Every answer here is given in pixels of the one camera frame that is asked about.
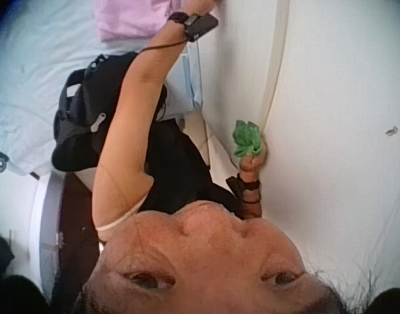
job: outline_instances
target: nose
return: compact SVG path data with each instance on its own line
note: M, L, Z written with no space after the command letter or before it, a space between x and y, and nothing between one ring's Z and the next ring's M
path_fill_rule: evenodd
M212 236L227 233L242 235L242 221L217 203L194 203L182 210L178 220L181 223L182 233L187 236L194 234Z

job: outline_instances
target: bed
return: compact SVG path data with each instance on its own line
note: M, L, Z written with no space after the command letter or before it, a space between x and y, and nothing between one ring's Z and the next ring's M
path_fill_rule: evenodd
M68 75L100 54L140 50L148 39L101 43L91 0L14 2L0 23L0 152L20 175L50 172L53 119ZM164 118L202 106L197 44L180 55L167 77Z

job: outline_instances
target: wall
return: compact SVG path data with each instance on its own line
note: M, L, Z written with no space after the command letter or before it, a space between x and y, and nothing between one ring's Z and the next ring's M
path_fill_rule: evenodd
M236 119L265 126L265 216L310 270L355 302L400 287L400 0L291 0L285 42L285 1L225 3L199 41L214 135L231 152Z
M238 119L263 126L271 104L287 26L288 0L222 1L220 25L199 41L203 116L232 149Z
M30 270L29 231L38 181L21 177L9 170L0 173L0 234L9 239L12 230L12 251L15 259L8 272L24 275L39 282Z
M347 296L400 287L400 1L291 1L288 19L266 216Z

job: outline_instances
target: green toy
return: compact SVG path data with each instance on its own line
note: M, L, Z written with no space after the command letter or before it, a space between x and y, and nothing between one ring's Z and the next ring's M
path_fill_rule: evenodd
M238 120L232 134L237 149L235 156L242 158L248 153L257 156L261 152L261 134L259 127L252 122Z

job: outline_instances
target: pink cloth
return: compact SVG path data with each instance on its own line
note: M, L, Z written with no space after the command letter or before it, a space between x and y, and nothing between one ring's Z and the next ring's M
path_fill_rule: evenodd
M177 10L181 0L93 0L101 41L150 38Z

